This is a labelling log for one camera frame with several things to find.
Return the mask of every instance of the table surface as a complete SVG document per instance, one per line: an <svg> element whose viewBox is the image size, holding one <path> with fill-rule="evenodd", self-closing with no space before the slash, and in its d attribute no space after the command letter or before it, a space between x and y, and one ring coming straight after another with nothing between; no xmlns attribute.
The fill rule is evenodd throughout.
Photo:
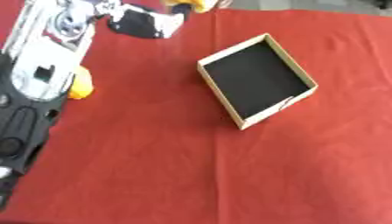
<svg viewBox="0 0 392 224"><path fill-rule="evenodd" d="M2 41L15 2L0 8ZM386 17L220 10L145 40L99 23L84 62L96 91L67 104L0 223L392 223L391 27ZM241 132L196 61L264 32L319 89Z"/></svg>

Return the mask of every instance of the cardboard box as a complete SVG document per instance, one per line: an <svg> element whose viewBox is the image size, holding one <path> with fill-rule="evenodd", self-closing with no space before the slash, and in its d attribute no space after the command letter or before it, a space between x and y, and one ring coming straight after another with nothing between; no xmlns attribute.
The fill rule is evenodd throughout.
<svg viewBox="0 0 392 224"><path fill-rule="evenodd" d="M198 70L241 130L318 87L268 33L201 59Z"/></svg>

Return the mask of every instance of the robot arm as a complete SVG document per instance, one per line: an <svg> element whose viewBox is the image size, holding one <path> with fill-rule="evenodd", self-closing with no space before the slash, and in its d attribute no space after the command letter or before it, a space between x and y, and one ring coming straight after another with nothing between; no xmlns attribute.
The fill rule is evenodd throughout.
<svg viewBox="0 0 392 224"><path fill-rule="evenodd" d="M26 0L0 54L0 208L32 167L95 35L109 16L114 32L169 38L191 10L169 15L120 0Z"/></svg>

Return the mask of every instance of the yellow object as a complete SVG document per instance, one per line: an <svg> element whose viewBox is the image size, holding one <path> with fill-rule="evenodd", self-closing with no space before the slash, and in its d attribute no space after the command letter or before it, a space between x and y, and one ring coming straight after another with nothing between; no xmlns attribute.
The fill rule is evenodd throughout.
<svg viewBox="0 0 392 224"><path fill-rule="evenodd" d="M191 4L198 13L210 11L217 3L218 0L163 0L166 5L176 4Z"/></svg>
<svg viewBox="0 0 392 224"><path fill-rule="evenodd" d="M68 98L80 100L88 97L94 91L91 73L83 66L79 66L74 71L75 78L69 91Z"/></svg>

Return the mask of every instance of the open box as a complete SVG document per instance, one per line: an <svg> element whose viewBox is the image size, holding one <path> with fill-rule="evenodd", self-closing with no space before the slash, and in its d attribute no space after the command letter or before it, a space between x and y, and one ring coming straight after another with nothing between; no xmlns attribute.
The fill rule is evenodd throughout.
<svg viewBox="0 0 392 224"><path fill-rule="evenodd" d="M318 87L268 33L200 60L198 69L241 130Z"/></svg>

